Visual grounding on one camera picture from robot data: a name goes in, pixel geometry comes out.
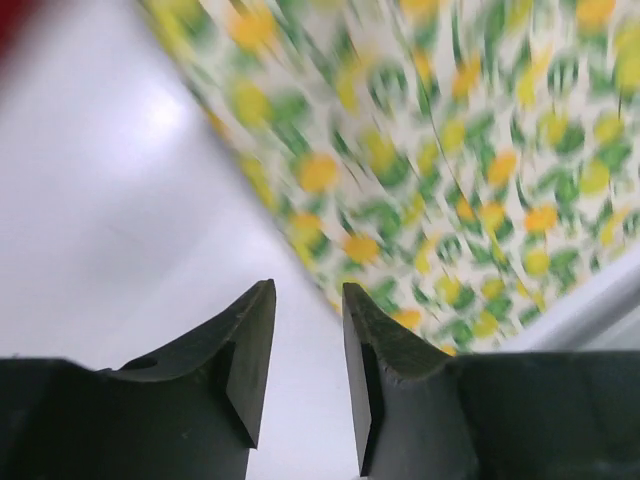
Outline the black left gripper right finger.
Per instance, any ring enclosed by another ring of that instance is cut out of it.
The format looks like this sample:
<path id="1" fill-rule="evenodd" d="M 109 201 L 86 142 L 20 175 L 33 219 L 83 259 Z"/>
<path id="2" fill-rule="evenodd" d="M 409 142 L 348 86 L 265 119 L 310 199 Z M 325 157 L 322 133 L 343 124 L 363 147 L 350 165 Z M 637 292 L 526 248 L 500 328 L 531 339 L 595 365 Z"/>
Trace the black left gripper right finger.
<path id="1" fill-rule="evenodd" d="M 343 287 L 344 348 L 359 474 L 365 479 L 476 479 L 480 464 L 451 356 Z"/>

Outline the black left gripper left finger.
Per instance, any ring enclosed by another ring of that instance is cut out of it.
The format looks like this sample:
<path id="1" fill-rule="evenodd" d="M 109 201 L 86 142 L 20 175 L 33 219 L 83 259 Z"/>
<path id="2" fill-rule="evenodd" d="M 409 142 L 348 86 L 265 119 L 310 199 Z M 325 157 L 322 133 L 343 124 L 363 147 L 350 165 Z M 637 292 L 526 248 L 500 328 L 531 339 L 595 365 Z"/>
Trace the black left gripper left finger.
<path id="1" fill-rule="evenodd" d="M 243 479 L 259 442 L 276 288 L 261 280 L 177 339 L 103 370 L 95 479 Z"/>

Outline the lemon print skirt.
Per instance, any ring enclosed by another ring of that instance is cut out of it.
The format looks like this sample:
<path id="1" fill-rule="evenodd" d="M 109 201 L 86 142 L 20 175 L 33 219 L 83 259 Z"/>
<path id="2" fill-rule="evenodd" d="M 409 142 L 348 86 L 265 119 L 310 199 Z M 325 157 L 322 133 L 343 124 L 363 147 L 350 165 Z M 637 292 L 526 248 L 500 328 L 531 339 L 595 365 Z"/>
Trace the lemon print skirt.
<path id="1" fill-rule="evenodd" d="M 146 1 L 334 305 L 492 351 L 639 243 L 635 1 Z"/>

